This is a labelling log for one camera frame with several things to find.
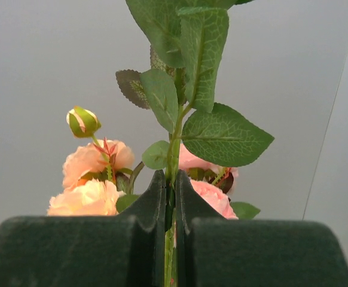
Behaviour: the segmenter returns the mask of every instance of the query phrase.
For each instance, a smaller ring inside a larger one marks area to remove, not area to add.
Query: flower bud
[[[90,138],[101,127],[101,123],[91,111],[75,106],[66,115],[66,122],[77,138]]]

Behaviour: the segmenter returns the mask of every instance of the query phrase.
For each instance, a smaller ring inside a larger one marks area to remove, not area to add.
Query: pink flower
[[[230,206],[227,195],[225,195],[218,187],[205,181],[190,180],[190,182],[196,193],[223,217],[228,219],[238,219],[233,208]]]
[[[210,163],[206,160],[202,160],[201,158],[197,157],[196,155],[192,154],[189,152],[189,150],[186,149],[185,145],[181,143],[181,146],[179,148],[179,166],[178,168],[181,170],[184,170],[186,172],[189,171],[189,169],[192,168],[200,168],[203,170],[211,170],[213,173],[216,175],[219,175],[222,172],[222,169],[224,167],[219,166],[214,163]],[[231,189],[228,192],[228,195],[232,195],[235,186],[236,186],[236,178],[239,176],[238,173],[238,168],[237,167],[232,167],[230,169],[230,172],[232,176],[234,177],[234,183]]]
[[[115,154],[114,170],[131,167],[134,162],[132,150],[120,141],[107,140],[109,147],[115,146],[112,155]],[[64,179],[62,182],[65,192],[72,191],[75,187],[85,184],[81,178],[88,172],[98,173],[106,169],[108,163],[103,159],[100,151],[89,143],[87,146],[79,146],[75,153],[70,154],[63,165]]]
[[[115,203],[123,191],[117,191],[110,182],[91,180],[74,188],[70,193],[62,193],[50,199],[48,215],[78,216],[78,215],[116,215]]]

